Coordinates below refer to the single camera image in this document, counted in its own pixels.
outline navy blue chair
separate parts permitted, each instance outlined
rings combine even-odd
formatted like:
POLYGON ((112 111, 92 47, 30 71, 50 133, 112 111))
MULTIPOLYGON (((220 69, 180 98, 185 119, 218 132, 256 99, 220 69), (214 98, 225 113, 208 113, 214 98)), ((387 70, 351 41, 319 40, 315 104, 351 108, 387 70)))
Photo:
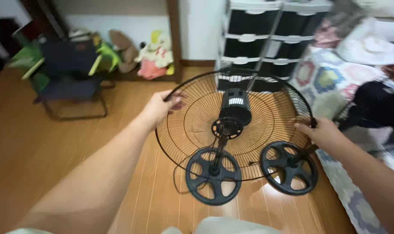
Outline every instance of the navy blue chair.
POLYGON ((40 44, 40 49, 44 63, 37 70, 42 70, 50 82, 38 92, 33 103, 43 104, 47 114, 59 121, 106 117, 106 103, 101 97, 103 79, 92 75, 101 58, 96 54, 93 42, 47 41, 40 44), (97 101, 103 111, 88 116, 64 117, 49 105, 49 102, 57 100, 97 101))

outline wire fan grille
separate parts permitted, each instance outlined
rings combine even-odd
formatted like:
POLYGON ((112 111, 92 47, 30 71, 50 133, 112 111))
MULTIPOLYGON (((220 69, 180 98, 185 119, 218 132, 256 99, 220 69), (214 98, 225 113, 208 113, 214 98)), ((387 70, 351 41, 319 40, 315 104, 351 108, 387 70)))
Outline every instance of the wire fan grille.
MULTIPOLYGON (((311 120, 311 110, 292 86, 276 78, 253 76, 252 72, 240 71, 233 75, 209 72, 184 82, 173 91, 184 96, 183 107, 169 114, 156 130, 164 153, 185 169, 189 158, 197 150, 208 146, 218 147, 219 139, 212 132, 212 124, 219 118, 224 93, 218 84, 222 80, 236 81, 233 82, 235 88, 246 90, 247 84, 251 83, 247 81, 252 79, 264 82, 265 86, 261 92, 246 91, 252 120, 238 137, 228 140, 224 147, 237 160, 242 180, 263 177, 259 158, 262 149, 268 144, 289 141, 306 148, 310 144, 309 138, 296 131, 293 124, 297 119, 311 120), (280 88, 271 92, 268 84, 274 89, 279 84, 280 88)), ((267 158, 273 157, 273 151, 268 152, 267 158)), ((228 160, 222 163, 226 169, 234 170, 228 160)))

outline yellow plush toy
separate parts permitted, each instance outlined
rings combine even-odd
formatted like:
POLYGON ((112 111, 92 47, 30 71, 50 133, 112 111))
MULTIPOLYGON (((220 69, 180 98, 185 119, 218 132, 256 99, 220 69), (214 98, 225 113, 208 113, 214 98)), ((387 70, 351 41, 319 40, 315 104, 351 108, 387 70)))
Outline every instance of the yellow plush toy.
POLYGON ((169 35, 163 34, 161 30, 154 30, 151 34, 151 42, 139 52, 135 61, 141 62, 142 65, 138 74, 147 79, 155 78, 156 75, 160 76, 162 72, 165 75, 174 74, 172 64, 174 59, 169 35))

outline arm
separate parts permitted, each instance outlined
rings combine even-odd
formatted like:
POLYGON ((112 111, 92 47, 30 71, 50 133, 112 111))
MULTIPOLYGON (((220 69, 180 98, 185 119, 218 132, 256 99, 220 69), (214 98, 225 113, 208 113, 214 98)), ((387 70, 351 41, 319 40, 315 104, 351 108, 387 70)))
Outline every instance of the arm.
POLYGON ((295 127, 342 163, 385 229, 394 234, 394 171, 347 139, 330 120, 319 119, 316 129, 295 127))
POLYGON ((75 168, 24 217, 19 227, 54 234, 106 233, 125 197, 142 146, 179 97, 155 93, 144 110, 103 148, 75 168))

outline stuffed animal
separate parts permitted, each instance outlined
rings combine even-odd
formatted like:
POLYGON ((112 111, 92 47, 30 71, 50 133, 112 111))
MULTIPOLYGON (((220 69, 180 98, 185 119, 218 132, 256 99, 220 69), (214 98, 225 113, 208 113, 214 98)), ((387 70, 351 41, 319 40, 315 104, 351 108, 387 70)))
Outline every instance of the stuffed animal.
POLYGON ((154 79, 165 74, 172 75, 174 67, 171 64, 174 59, 169 35, 164 35, 161 30, 154 30, 151 34, 151 43, 140 51, 135 61, 141 62, 138 75, 146 79, 154 79))
POLYGON ((109 36, 116 50, 122 51, 122 62, 119 63, 119 71, 121 73, 130 72, 137 66, 134 59, 138 56, 138 50, 132 45, 131 40, 119 30, 110 30, 109 36))

